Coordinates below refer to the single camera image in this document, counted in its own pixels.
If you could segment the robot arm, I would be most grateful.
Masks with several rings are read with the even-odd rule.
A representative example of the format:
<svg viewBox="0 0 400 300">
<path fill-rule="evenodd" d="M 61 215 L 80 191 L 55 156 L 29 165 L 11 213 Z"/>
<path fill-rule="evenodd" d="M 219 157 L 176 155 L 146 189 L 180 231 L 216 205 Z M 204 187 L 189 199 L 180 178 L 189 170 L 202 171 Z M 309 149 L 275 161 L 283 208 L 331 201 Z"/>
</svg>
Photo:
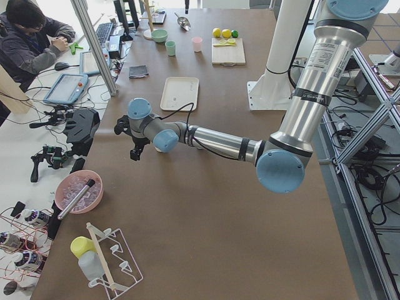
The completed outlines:
<svg viewBox="0 0 400 300">
<path fill-rule="evenodd" d="M 203 148 L 256 167 L 259 182 L 275 193 L 290 193 L 303 179 L 313 149 L 311 139 L 331 102 L 340 77 L 355 48 L 364 44 L 385 1 L 326 1 L 316 23 L 316 42 L 295 87 L 277 132 L 268 140 L 253 141 L 188 122 L 164 122 L 143 98 L 129 102 L 117 120 L 116 134 L 131 136 L 131 159 L 137 161 L 147 144 L 162 152 L 176 144 Z"/>
</svg>

